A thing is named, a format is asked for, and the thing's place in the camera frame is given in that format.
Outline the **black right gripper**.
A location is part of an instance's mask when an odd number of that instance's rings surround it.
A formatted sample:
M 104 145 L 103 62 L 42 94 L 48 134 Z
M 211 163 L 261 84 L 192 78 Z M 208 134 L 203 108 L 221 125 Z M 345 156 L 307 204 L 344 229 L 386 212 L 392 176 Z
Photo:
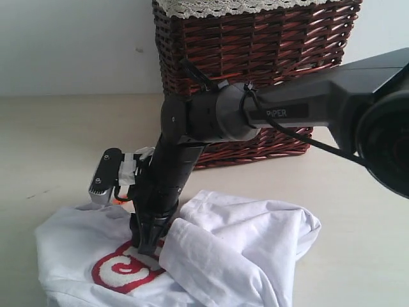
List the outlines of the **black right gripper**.
M 130 215 L 129 228 L 132 245 L 139 245 L 138 253 L 153 255 L 167 235 L 181 191 L 204 148 L 202 143 L 156 145 L 134 189 L 136 213 Z

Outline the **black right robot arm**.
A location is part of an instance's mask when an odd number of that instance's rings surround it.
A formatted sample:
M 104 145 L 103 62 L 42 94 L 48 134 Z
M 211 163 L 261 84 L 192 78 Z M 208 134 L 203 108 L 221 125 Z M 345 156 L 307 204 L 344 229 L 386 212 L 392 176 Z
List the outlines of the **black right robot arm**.
M 248 141 L 264 127 L 363 167 L 408 196 L 408 49 L 380 54 L 255 89 L 214 84 L 183 60 L 202 87 L 162 104 L 161 133 L 130 189 L 132 245 L 151 255 L 166 235 L 178 198 L 207 145 Z

